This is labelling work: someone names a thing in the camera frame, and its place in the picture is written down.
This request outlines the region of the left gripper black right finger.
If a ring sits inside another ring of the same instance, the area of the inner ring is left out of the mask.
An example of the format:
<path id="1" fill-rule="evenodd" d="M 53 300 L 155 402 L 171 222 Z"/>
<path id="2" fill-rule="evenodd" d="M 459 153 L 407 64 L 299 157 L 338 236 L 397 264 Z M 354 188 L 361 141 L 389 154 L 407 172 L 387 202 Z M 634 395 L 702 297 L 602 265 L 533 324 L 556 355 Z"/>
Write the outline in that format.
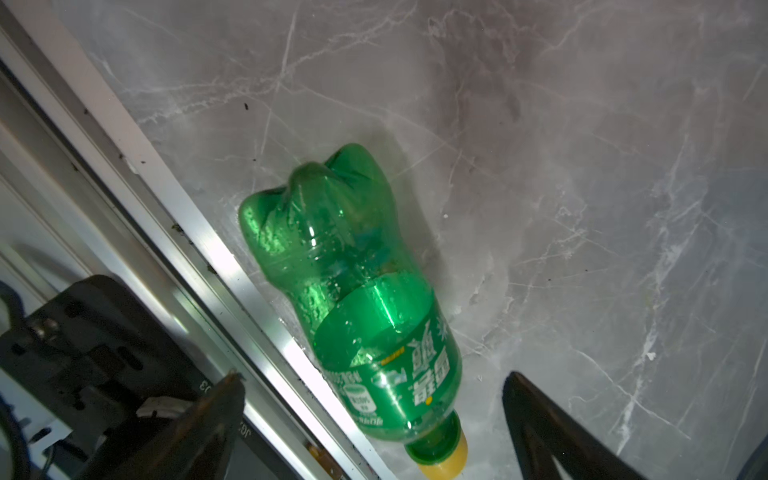
<path id="1" fill-rule="evenodd" d="M 640 479 L 642 476 L 607 449 L 528 378 L 513 371 L 502 402 L 524 479 Z"/>

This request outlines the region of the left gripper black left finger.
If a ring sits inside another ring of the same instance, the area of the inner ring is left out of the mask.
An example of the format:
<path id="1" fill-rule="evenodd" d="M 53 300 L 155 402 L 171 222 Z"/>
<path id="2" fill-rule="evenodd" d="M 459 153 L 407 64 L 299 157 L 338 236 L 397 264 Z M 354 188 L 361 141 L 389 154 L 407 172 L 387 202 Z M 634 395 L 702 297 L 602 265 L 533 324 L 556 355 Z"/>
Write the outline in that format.
<path id="1" fill-rule="evenodd" d="M 160 397 L 107 435 L 89 460 L 91 479 L 223 479 L 245 389 L 230 373 L 194 402 Z"/>

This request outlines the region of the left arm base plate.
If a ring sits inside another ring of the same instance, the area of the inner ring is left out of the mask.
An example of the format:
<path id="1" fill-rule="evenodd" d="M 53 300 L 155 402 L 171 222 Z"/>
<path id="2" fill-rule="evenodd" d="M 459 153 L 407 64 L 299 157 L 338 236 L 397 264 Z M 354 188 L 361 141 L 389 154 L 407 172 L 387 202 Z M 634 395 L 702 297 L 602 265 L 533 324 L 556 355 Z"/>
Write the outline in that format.
<path id="1" fill-rule="evenodd" d="M 54 451 L 73 449 L 89 477 L 89 460 L 107 435 L 160 397 L 194 402 L 210 384 L 149 310 L 118 281 L 78 281 L 33 313 L 1 288 L 10 327 L 1 367 L 68 428 Z"/>

